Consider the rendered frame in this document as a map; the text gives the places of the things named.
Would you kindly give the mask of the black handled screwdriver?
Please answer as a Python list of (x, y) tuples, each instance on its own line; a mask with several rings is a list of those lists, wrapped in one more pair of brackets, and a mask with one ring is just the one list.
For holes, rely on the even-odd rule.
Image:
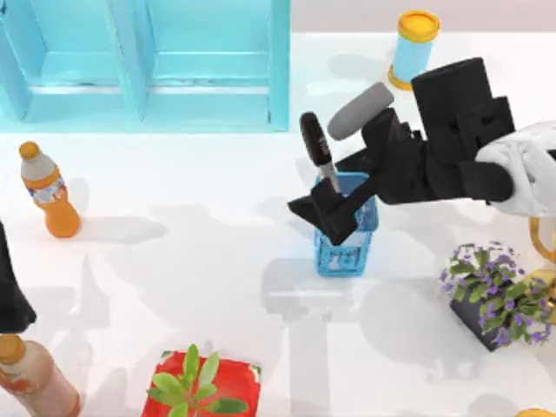
[(320, 170), (321, 178), (329, 178), (334, 191), (340, 193), (340, 184), (331, 152), (317, 115), (312, 111), (304, 112), (300, 116), (299, 124), (309, 158), (315, 167)]

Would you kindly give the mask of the blue mesh basket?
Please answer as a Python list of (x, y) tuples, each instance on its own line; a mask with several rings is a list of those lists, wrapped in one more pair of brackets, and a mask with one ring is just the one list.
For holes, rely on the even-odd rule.
[(355, 213), (357, 229), (339, 246), (334, 246), (319, 230), (314, 230), (314, 265), (325, 277), (355, 277), (363, 274), (374, 231), (379, 226), (375, 197)]

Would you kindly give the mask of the pale grey rounded box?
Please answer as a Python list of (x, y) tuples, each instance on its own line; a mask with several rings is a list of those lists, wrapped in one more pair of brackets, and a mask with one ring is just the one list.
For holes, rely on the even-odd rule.
[(394, 102), (384, 83), (374, 83), (339, 109), (328, 123), (328, 134), (343, 141), (360, 130)]

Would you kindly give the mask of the blue can with yellow lid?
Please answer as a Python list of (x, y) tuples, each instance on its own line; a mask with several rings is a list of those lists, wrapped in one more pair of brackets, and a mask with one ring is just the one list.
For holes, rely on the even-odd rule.
[(423, 73), (440, 31), (439, 18), (426, 10), (409, 10), (398, 19), (398, 39), (388, 71), (390, 83), (401, 90), (411, 90), (411, 81)]

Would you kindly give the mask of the purple flowers in dark pot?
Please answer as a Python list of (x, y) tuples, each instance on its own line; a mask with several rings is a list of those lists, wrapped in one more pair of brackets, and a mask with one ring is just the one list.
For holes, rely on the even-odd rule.
[(529, 274), (507, 245), (465, 243), (452, 252), (440, 282), (450, 308), (492, 352), (516, 341), (542, 344), (556, 328), (550, 323), (547, 287)]

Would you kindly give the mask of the light blue rack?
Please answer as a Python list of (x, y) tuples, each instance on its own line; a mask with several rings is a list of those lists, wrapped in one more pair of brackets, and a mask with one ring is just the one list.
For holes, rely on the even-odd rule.
[(291, 0), (0, 0), (0, 132), (289, 126)]

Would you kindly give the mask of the red pot with green plant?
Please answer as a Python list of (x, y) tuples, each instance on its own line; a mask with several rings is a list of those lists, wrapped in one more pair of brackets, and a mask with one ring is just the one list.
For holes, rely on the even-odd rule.
[(260, 390), (259, 367), (192, 344), (162, 353), (141, 417), (256, 417)]

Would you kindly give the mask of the orange bottle with grey top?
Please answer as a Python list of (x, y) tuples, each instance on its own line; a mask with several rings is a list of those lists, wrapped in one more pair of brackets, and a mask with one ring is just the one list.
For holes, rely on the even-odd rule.
[(70, 238), (81, 219), (69, 201), (68, 190), (56, 163), (35, 142), (20, 145), (21, 177), (33, 202), (44, 212), (48, 231), (56, 238)]

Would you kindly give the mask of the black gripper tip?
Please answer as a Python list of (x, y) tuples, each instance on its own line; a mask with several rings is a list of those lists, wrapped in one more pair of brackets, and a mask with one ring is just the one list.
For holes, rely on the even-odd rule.
[(0, 334), (21, 334), (36, 322), (36, 312), (20, 289), (0, 221)]

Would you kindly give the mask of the pale pink bottle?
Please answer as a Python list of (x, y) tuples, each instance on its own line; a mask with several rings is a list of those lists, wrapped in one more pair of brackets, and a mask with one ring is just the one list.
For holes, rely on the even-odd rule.
[(17, 398), (30, 417), (78, 417), (81, 398), (40, 343), (0, 335), (0, 387)]

